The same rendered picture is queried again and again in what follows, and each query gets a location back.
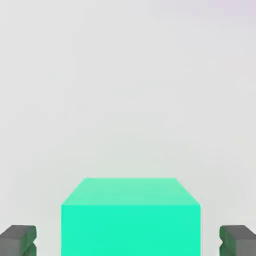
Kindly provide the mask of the small green cube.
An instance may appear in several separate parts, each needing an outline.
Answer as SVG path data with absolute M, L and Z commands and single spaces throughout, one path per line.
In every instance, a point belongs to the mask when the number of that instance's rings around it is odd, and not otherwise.
M 201 256 L 201 206 L 174 178 L 85 178 L 61 205 L 61 256 Z

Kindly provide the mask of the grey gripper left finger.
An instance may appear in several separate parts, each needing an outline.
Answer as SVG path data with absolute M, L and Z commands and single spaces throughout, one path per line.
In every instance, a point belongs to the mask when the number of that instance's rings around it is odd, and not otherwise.
M 11 225 L 0 234 L 0 256 L 37 256 L 34 225 Z

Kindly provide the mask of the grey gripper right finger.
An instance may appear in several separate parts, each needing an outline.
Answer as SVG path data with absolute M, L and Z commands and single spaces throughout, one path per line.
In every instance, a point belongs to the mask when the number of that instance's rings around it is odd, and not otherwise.
M 256 234 L 245 225 L 222 225 L 219 256 L 256 256 Z

